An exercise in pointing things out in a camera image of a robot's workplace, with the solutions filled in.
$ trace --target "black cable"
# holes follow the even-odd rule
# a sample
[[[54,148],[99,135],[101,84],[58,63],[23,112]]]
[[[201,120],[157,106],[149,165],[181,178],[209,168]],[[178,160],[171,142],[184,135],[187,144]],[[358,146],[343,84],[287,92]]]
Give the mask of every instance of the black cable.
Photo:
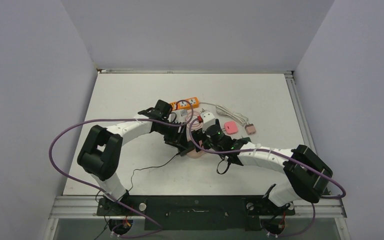
[[[168,162],[164,163],[161,166],[148,166],[140,169],[136,168],[135,170],[133,170],[133,174],[130,177],[131,188],[128,191],[130,192],[133,189],[133,176],[135,175],[135,171],[142,171],[145,169],[157,169],[157,168],[164,167],[165,165],[169,164],[177,155],[180,155],[180,152],[176,153],[172,158],[170,158],[170,160],[168,160]]]
[[[172,124],[176,121],[176,118],[178,117],[178,115],[175,112],[170,112],[170,114],[174,114],[174,119],[170,122]]]
[[[103,230],[100,232],[100,234],[98,236],[96,236],[93,240],[97,240],[104,232],[105,230],[107,230],[107,225],[108,224],[105,224],[105,226],[103,227]]]
[[[97,203],[99,203],[99,201],[97,200],[97,197],[98,197],[98,194],[101,192],[101,190],[99,190],[98,191],[98,193],[95,195],[95,201],[97,202]]]
[[[112,207],[110,207],[108,209],[108,211],[103,215],[103,220],[105,221],[105,225],[103,226],[103,230],[100,232],[100,234],[98,234],[98,236],[96,236],[93,240],[97,240],[104,232],[105,230],[108,228],[108,224],[110,224],[110,221],[107,221],[107,218],[105,215],[107,215],[111,210],[114,210]]]
[[[255,229],[255,228],[252,228],[251,227],[251,224],[250,224],[250,221],[249,221],[249,218],[248,218],[248,214],[250,213],[250,209],[248,208],[248,211],[246,212],[246,216],[245,216],[245,221],[246,221],[246,224],[248,225],[248,228],[252,231],[261,231],[263,230],[263,226],[261,226],[259,229]]]
[[[218,174],[220,174],[220,175],[223,175],[223,174],[227,173],[228,170],[229,170],[229,167],[231,166],[231,163],[228,162],[228,163],[227,163],[226,170],[224,170],[222,173],[220,173],[220,172],[219,172],[219,166],[220,166],[220,164],[221,164],[224,160],[225,160],[224,158],[221,159],[221,161],[217,164],[217,169],[215,170],[215,171],[216,171]]]

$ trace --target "pink object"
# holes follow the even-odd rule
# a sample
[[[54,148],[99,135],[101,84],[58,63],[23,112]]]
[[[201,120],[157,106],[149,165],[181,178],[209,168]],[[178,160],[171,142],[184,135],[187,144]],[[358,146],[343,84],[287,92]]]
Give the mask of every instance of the pink object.
[[[226,130],[226,133],[229,135],[232,135],[238,132],[238,126],[236,126],[236,122],[234,121],[228,121],[224,123],[224,129]]]

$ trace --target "white cable tie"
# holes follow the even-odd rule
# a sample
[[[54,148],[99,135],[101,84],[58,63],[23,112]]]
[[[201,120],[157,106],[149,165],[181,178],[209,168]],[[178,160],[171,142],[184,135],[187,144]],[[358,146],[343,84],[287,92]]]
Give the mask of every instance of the white cable tie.
[[[270,159],[270,154],[272,154],[273,149],[274,148],[270,147],[270,149],[268,150],[267,160]]]
[[[260,143],[257,143],[257,145],[255,145],[255,148],[254,148],[254,151],[252,151],[252,158],[256,158],[256,152],[257,152],[257,149],[261,148],[261,144]]]
[[[106,195],[106,197],[111,196],[111,193],[112,193],[111,191],[110,192],[103,192],[103,194]]]
[[[141,121],[139,121],[137,118],[133,118],[134,120],[136,120],[137,123],[139,123],[140,125],[142,125],[143,123]]]

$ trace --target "white power cord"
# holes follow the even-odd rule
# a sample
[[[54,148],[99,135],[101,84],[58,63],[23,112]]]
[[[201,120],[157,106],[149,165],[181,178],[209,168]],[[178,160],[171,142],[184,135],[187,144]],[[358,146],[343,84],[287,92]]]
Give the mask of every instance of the white power cord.
[[[199,104],[207,104],[215,106],[215,111],[220,116],[226,116],[231,119],[233,119],[235,122],[240,124],[242,127],[244,127],[246,124],[248,124],[248,117],[242,115],[241,113],[231,111],[229,108],[220,105],[220,104],[214,104],[209,102],[199,102]]]

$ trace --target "black bracket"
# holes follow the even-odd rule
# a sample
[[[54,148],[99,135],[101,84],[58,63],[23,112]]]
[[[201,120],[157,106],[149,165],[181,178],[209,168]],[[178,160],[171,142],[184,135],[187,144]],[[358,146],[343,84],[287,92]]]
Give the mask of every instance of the black bracket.
[[[168,123],[168,119],[172,110],[173,108],[169,103],[163,100],[158,100],[155,107],[142,110],[137,114],[147,116],[153,120]],[[180,156],[184,156],[190,151],[194,150],[194,144],[187,139],[186,126],[172,127],[153,123],[151,132],[157,132],[164,135],[164,143],[177,148]]]
[[[119,166],[123,138],[99,125],[93,126],[77,157],[77,163],[101,181],[109,179]],[[105,146],[103,151],[98,146]]]
[[[299,145],[292,152],[291,158],[332,177],[332,170],[308,146]],[[285,161],[283,165],[283,170],[295,193],[307,202],[318,203],[329,181],[292,161]]]

